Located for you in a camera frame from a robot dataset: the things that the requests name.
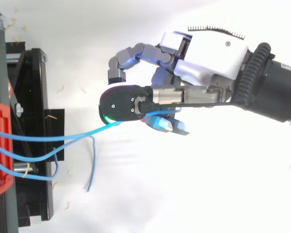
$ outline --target black metal frame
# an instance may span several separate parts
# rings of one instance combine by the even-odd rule
[[[6,53],[20,53],[18,63],[6,63]],[[11,106],[12,133],[30,136],[64,135],[65,110],[48,109],[46,69],[41,49],[25,50],[25,43],[5,43],[4,31],[0,30],[0,102]],[[9,97],[8,82],[13,88]],[[21,117],[15,111],[20,103],[24,108]],[[60,142],[35,143],[13,142],[14,153],[27,157],[42,156]],[[64,151],[57,153],[64,160]],[[31,163],[33,173],[51,176],[48,161]],[[0,233],[17,233],[18,227],[30,226],[31,216],[50,220],[53,216],[51,182],[16,178],[13,186],[0,195]]]
[[[7,53],[17,52],[20,57],[17,64],[8,64],[8,76],[15,96],[11,96],[10,104],[13,112],[12,133],[30,136],[60,136],[64,135],[65,110],[48,109],[45,62],[41,49],[24,50],[17,43],[7,43]],[[15,105],[20,103],[24,108],[21,117],[17,117]],[[60,142],[13,143],[16,154],[27,157],[39,157],[49,153],[53,148],[63,145]],[[57,153],[59,161],[64,160],[64,151]],[[41,176],[51,176],[51,165],[46,161],[32,163],[33,172]],[[30,226],[30,216],[41,216],[42,221],[53,216],[53,195],[51,182],[16,178],[16,197],[18,210],[18,225]]]

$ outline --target black panel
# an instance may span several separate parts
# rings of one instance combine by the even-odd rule
[[[9,79],[14,87],[15,98],[11,97],[11,110],[15,103],[24,109],[21,117],[14,119],[12,132],[27,136],[62,136],[65,129],[65,110],[48,109],[45,63],[43,51],[32,49],[20,51],[18,64],[9,64]],[[14,152],[27,157],[39,157],[53,148],[63,145],[59,142],[28,142],[29,152],[22,142],[15,141]],[[59,161],[64,159],[64,151],[57,153]],[[46,161],[34,163],[37,175],[51,176],[51,164]],[[53,195],[51,182],[16,178],[17,210],[19,226],[30,226],[30,216],[41,216],[50,220],[53,216]]]

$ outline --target metal rod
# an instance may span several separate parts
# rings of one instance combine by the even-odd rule
[[[16,172],[25,172],[27,170],[27,163],[14,163],[14,171]],[[33,171],[31,165],[29,166],[28,171]]]
[[[6,54],[7,64],[17,64],[20,57],[20,53],[8,53]]]

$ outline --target blue cable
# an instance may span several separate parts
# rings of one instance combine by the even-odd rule
[[[181,112],[181,108],[178,110],[161,110],[161,111],[155,111],[152,113],[147,113],[146,116],[154,116],[154,115],[165,115],[165,114],[174,114]]]
[[[95,172],[95,165],[96,165],[96,148],[95,148],[95,139],[93,136],[90,136],[93,140],[93,150],[94,150],[94,155],[93,155],[93,167],[92,167],[92,174],[91,174],[91,179],[89,181],[89,185],[87,188],[87,192],[91,189],[93,178],[94,178],[94,172]]]
[[[179,110],[164,110],[164,111],[156,111],[156,112],[152,112],[152,113],[148,113],[147,116],[153,116],[153,115],[163,115],[163,114],[173,114],[173,113],[178,113],[180,112],[181,109]],[[81,138],[90,136],[93,140],[93,150],[94,150],[94,161],[93,161],[93,168],[92,168],[92,174],[91,174],[91,179],[90,179],[90,183],[88,186],[87,191],[90,190],[90,187],[92,185],[93,182],[93,177],[94,177],[94,171],[95,171],[95,161],[96,161],[96,152],[95,152],[95,139],[94,137],[92,137],[91,135],[96,134],[98,132],[101,132],[103,130],[106,130],[108,128],[111,128],[113,126],[119,125],[121,124],[120,121],[114,122],[112,124],[100,127],[96,130],[87,132],[87,133],[81,133],[81,134],[77,134],[77,135],[71,135],[71,136],[58,136],[58,137],[28,137],[28,136],[19,136],[19,135],[13,135],[13,134],[8,134],[8,133],[2,133],[0,132],[0,137],[4,137],[4,138],[10,138],[13,140],[19,140],[19,141],[31,141],[31,142],[53,142],[53,141],[62,141],[62,140],[70,140],[70,139],[74,139],[71,142],[68,142],[62,146],[60,146],[59,148],[55,149],[44,155],[41,157],[36,157],[36,158],[28,158],[28,157],[23,157],[14,153],[11,153],[3,148],[0,147],[0,152],[17,160],[23,161],[23,162],[39,162],[39,161],[43,161],[45,159],[48,159],[49,157],[51,157],[52,155],[54,155],[55,157],[55,164],[56,164],[56,171],[54,173],[54,175],[52,177],[43,177],[43,176],[36,176],[36,175],[27,175],[26,178],[28,179],[35,179],[35,180],[43,180],[43,181],[51,181],[54,179],[54,177],[57,175],[58,172],[58,161],[57,161],[57,156],[56,153],[61,151],[62,149],[64,149],[65,147],[70,146],[71,144],[79,141]],[[14,172],[14,171],[10,171],[7,168],[5,168],[4,166],[2,166],[0,164],[0,170],[2,170],[3,172],[16,176],[16,177],[22,177],[23,173],[19,173],[19,172]]]
[[[0,153],[3,153],[5,154],[6,156],[9,156],[13,159],[17,159],[19,161],[23,161],[23,162],[28,162],[28,163],[34,163],[34,162],[39,162],[39,161],[43,161],[43,160],[46,160],[48,159],[49,157],[51,157],[52,155],[54,155],[55,153],[61,151],[62,149],[70,146],[71,144],[79,141],[80,139],[75,139],[71,142],[68,142],[66,144],[63,144],[62,146],[60,146],[59,148],[56,148],[54,149],[53,151],[51,151],[50,153],[47,153],[46,155],[43,155],[41,157],[36,157],[36,158],[29,158],[29,157],[24,157],[24,156],[21,156],[21,155],[17,155],[17,154],[14,154],[14,153],[11,153],[3,148],[0,147]]]
[[[155,111],[152,113],[148,113],[147,116],[153,116],[153,115],[160,115],[160,114],[173,114],[178,113],[181,110],[165,110],[165,111]],[[0,137],[9,138],[12,140],[18,140],[18,141],[27,141],[27,142],[56,142],[56,141],[64,141],[64,140],[72,140],[72,139],[78,139],[78,138],[84,138],[93,134],[96,134],[98,132],[101,132],[105,129],[111,128],[115,125],[119,125],[122,123],[121,121],[116,121],[114,123],[111,123],[109,125],[105,125],[103,127],[100,127],[96,130],[92,130],[86,133],[76,134],[76,135],[70,135],[70,136],[58,136],[58,137],[30,137],[30,136],[19,136],[19,135],[13,135],[9,133],[2,133],[0,132]]]
[[[58,160],[57,160],[56,153],[54,153],[54,160],[55,160],[55,164],[56,164],[56,170],[55,170],[55,173],[53,176],[47,177],[47,176],[36,176],[36,175],[27,174],[24,178],[39,180],[39,181],[51,181],[51,180],[53,180],[58,173]],[[23,178],[23,176],[24,176],[24,173],[11,171],[11,170],[7,169],[6,167],[4,167],[3,165],[1,165],[1,163],[0,163],[0,170],[6,174],[9,174],[12,176],[21,177],[21,178]]]

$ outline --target screw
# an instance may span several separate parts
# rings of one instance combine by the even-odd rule
[[[8,22],[6,20],[6,17],[0,16],[0,30],[2,31],[5,30],[7,25],[8,25]]]
[[[42,59],[42,62],[44,62],[44,63],[48,62],[48,55],[46,53],[43,53],[41,59]]]
[[[24,112],[24,109],[20,106],[20,103],[15,105],[15,112],[17,117],[21,117],[21,114]]]

